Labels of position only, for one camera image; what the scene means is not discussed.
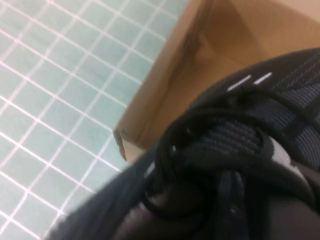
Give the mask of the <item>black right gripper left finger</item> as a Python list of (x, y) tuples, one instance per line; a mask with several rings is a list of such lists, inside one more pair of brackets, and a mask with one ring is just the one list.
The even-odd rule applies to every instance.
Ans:
[(145, 207), (136, 207), (125, 218), (123, 240), (162, 240), (162, 220)]

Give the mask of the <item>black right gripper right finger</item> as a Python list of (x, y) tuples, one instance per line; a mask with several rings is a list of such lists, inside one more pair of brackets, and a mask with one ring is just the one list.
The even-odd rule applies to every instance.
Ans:
[(247, 192), (241, 240), (318, 240), (320, 213), (315, 196)]

